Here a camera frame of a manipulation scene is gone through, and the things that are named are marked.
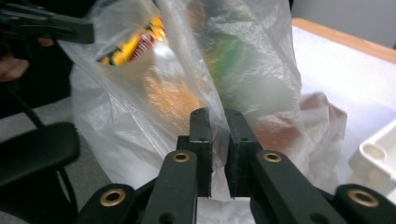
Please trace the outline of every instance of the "screw hole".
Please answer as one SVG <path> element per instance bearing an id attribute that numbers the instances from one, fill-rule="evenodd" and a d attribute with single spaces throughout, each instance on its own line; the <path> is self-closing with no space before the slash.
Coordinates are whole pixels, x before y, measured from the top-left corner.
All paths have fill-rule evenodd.
<path id="1" fill-rule="evenodd" d="M 267 161 L 271 161 L 271 162 L 282 161 L 282 158 L 279 155 L 277 155 L 275 153 L 272 153 L 272 152 L 265 153 L 264 154 L 264 159 L 267 160 Z"/>
<path id="2" fill-rule="evenodd" d="M 190 159 L 190 156 L 186 153 L 177 153 L 173 156 L 174 161 L 184 162 Z"/>
<path id="3" fill-rule="evenodd" d="M 120 194 L 117 192 L 114 193 L 110 193 L 109 195 L 107 195 L 106 200 L 108 201 L 115 201 L 120 197 Z"/>
<path id="4" fill-rule="evenodd" d="M 159 221 L 161 224 L 173 224 L 175 222 L 175 216 L 172 213 L 163 213 Z"/>
<path id="5" fill-rule="evenodd" d="M 104 207 L 112 207 L 122 203 L 125 197 L 126 194 L 123 189 L 110 189 L 102 195 L 100 203 Z"/>
<path id="6" fill-rule="evenodd" d="M 314 213 L 311 215 L 311 220 L 315 224 L 329 224 L 329 219 L 327 219 L 325 216 L 322 214 Z"/>
<path id="7" fill-rule="evenodd" d="M 355 203 L 358 203 L 360 205 L 366 206 L 366 207 L 377 207 L 379 206 L 379 201 L 376 197 L 374 197 L 372 194 L 363 191 L 361 189 L 351 189 L 347 195 L 349 196 L 352 201 Z"/>

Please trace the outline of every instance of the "gray carpet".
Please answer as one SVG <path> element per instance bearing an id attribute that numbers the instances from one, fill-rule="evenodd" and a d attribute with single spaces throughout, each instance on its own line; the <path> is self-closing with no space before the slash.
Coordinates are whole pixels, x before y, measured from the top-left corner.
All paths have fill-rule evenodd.
<path id="1" fill-rule="evenodd" d="M 51 105 L 44 105 L 35 109 L 37 115 L 45 124 L 59 121 L 72 121 L 70 98 L 63 99 Z M 33 130 L 35 126 L 24 115 L 18 114 L 5 119 L 0 119 L 0 142 L 20 133 Z M 92 155 L 92 152 L 80 137 L 81 154 L 77 161 L 66 167 L 70 180 L 74 187 L 78 209 L 91 198 L 91 196 L 101 187 L 110 183 L 102 168 Z M 0 212 L 0 224 L 24 224 L 26 222 L 16 217 Z"/>

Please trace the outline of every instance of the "table surface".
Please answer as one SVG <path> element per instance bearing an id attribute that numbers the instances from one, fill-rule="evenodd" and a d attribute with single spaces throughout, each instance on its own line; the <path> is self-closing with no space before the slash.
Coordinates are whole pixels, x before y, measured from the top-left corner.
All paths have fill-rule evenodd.
<path id="1" fill-rule="evenodd" d="M 334 42 L 338 42 L 350 48 L 357 49 L 382 60 L 396 63 L 396 49 L 390 49 L 354 35 L 348 35 L 336 31 L 332 28 L 322 26 L 312 21 L 296 18 L 292 20 L 292 23 L 294 26 L 311 32 L 315 35 L 323 36 Z"/>
<path id="2" fill-rule="evenodd" d="M 348 182 L 359 145 L 396 119 L 396 50 L 305 21 L 293 20 L 302 94 L 321 91 L 347 114 L 342 155 L 334 170 Z M 396 190 L 390 199 L 396 203 Z"/>

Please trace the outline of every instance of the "translucent plastic bag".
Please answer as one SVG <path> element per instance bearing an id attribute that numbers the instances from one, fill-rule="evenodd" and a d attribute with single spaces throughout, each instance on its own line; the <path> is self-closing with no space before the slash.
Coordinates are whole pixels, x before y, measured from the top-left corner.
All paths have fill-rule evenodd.
<path id="1" fill-rule="evenodd" d="M 212 199 L 199 223 L 254 223 L 248 199 L 231 201 L 223 166 L 223 107 L 245 115 L 263 147 L 285 152 L 317 187 L 332 190 L 346 115 L 321 93 L 300 96 L 289 3 L 277 0 L 103 0 L 92 8 L 96 41 L 62 43 L 75 62 L 77 127 L 108 177 L 138 188 L 158 174 L 189 114 L 206 106 L 215 135 Z M 163 16 L 160 42 L 123 66 L 97 58 Z"/>

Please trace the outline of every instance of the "black clamp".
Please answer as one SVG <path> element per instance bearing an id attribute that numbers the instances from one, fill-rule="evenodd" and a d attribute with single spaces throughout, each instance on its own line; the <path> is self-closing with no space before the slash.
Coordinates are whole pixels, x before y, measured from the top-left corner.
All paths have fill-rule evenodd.
<path id="1" fill-rule="evenodd" d="M 256 223 L 396 223 L 396 206 L 384 196 L 353 184 L 340 186 L 334 196 L 316 189 L 287 156 L 262 149 L 242 114 L 225 109 L 225 115 L 231 129 L 225 166 L 231 196 L 250 197 Z M 156 180 L 138 190 L 109 185 L 107 194 L 96 192 L 77 224 L 96 223 L 107 216 L 112 216 L 108 224 L 195 223 L 197 197 L 210 196 L 209 127 L 206 109 L 193 111 L 191 135 L 179 137 L 177 150 L 165 157 Z M 131 193 L 111 195 L 113 189 Z M 117 204 L 106 207 L 97 200 L 100 197 Z M 112 215 L 105 212 L 110 209 Z"/>
<path id="2" fill-rule="evenodd" d="M 9 50 L 14 57 L 33 58 L 28 37 L 50 37 L 80 44 L 94 42 L 93 24 L 90 21 L 48 12 L 33 5 L 2 4 L 0 6 L 0 23 L 3 42 L 8 49 L 1 48 L 1 55 Z"/>

